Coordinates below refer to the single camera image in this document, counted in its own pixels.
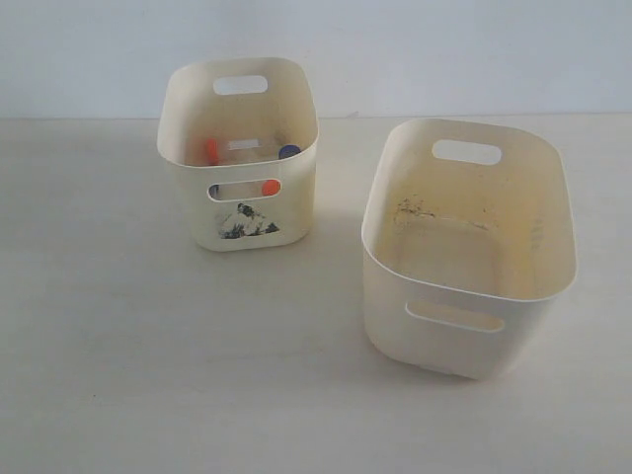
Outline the orange-capped tube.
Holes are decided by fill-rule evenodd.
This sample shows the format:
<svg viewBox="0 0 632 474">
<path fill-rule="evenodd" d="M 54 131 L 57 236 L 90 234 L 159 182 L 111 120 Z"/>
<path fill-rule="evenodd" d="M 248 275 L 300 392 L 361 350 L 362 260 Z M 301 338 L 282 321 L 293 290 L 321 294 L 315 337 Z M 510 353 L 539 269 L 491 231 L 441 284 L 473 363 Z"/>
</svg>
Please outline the orange-capped tube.
<svg viewBox="0 0 632 474">
<path fill-rule="evenodd" d="M 281 188 L 278 180 L 260 180 L 239 182 L 227 185 L 228 192 L 234 198 L 261 198 L 275 196 Z"/>
<path fill-rule="evenodd" d="M 204 145 L 204 166 L 233 166 L 263 162 L 268 155 L 263 152 L 258 139 L 221 141 L 210 138 Z"/>
</svg>

